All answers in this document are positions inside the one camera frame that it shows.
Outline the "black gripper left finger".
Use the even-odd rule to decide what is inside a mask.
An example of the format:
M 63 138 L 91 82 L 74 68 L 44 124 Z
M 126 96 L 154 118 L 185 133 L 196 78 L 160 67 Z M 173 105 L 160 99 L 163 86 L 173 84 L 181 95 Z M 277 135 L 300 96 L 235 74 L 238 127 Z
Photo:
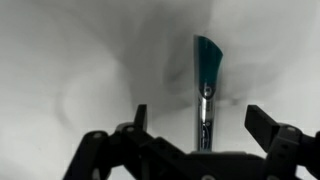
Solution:
M 117 126 L 113 134 L 86 133 L 63 180 L 108 180 L 115 167 L 123 166 L 136 180 L 184 180 L 178 162 L 182 152 L 146 131 L 147 106 L 139 105 L 133 122 Z

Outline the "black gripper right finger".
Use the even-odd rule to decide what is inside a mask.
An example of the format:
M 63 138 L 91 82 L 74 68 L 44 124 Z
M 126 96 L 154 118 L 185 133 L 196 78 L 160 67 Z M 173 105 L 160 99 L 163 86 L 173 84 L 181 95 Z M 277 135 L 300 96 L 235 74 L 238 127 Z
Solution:
M 298 166 L 320 180 L 320 132 L 306 135 L 295 126 L 276 122 L 257 105 L 247 106 L 244 125 L 267 153 L 264 180 L 301 180 L 296 176 Z

